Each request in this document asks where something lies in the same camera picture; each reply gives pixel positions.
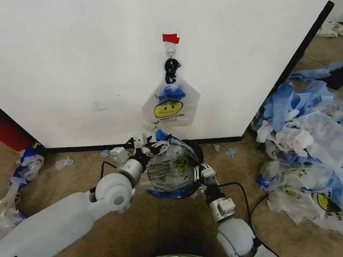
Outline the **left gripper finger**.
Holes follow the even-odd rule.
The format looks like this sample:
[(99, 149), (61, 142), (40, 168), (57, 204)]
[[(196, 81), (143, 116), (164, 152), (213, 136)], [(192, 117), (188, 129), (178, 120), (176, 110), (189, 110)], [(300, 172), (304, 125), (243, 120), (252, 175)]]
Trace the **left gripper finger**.
[(168, 150), (170, 147), (170, 140), (172, 138), (171, 134), (168, 134), (164, 140), (158, 141), (151, 145), (151, 147), (155, 150)]
[(143, 153), (148, 157), (152, 158), (153, 156), (160, 155), (164, 153), (168, 149), (167, 146), (157, 146), (157, 147), (144, 147), (143, 148)]

